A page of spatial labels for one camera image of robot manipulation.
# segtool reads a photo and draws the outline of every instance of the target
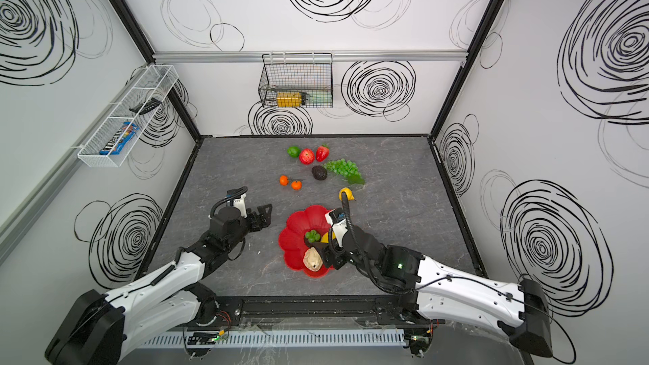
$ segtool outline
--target yellow box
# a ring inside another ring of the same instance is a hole
[[[302,94],[299,92],[278,92],[277,107],[300,107]]]

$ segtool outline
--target lemon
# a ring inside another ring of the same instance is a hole
[[[354,194],[352,193],[351,189],[349,188],[342,188],[340,192],[338,192],[338,199],[343,200],[343,192],[347,193],[347,200],[355,200],[354,199]]]
[[[322,236],[322,242],[329,243],[329,233],[325,233],[325,235]]]

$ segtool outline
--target red bowl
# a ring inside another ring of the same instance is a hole
[[[284,250],[284,262],[290,269],[303,271],[310,277],[323,277],[329,272],[329,268],[324,266],[313,272],[303,263],[304,253],[309,249],[304,244],[304,234],[315,230],[320,236],[325,235],[330,227],[325,218],[328,212],[328,209],[320,205],[313,205],[288,217],[286,228],[280,232],[278,241],[280,248]]]

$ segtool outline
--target candy bar package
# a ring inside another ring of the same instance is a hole
[[[119,155],[119,152],[122,150],[122,148],[124,148],[126,143],[133,138],[133,136],[139,129],[140,128],[135,124],[131,124],[129,126],[128,122],[124,122],[122,126],[119,128],[118,132],[115,133],[115,135],[110,139],[108,144],[106,144],[106,146],[99,152],[99,154],[108,155],[110,153],[110,155]]]

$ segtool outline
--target floor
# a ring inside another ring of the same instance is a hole
[[[286,153],[293,145],[315,150],[322,143],[331,150],[327,161],[352,160],[366,180],[365,185],[350,187],[356,199],[350,204],[354,224],[385,245],[409,247],[474,273],[424,137],[206,139],[149,270],[171,261],[177,247],[196,241],[208,229],[214,202],[227,190],[245,185],[247,207],[272,204],[272,224],[247,237],[239,259],[202,280],[207,287],[221,296],[380,294],[351,265],[312,279],[284,263],[277,237],[290,214],[314,204],[335,209],[340,206],[338,192],[348,186],[337,175],[316,181],[311,175],[315,163],[302,165]],[[302,189],[281,186],[280,175],[301,179]]]

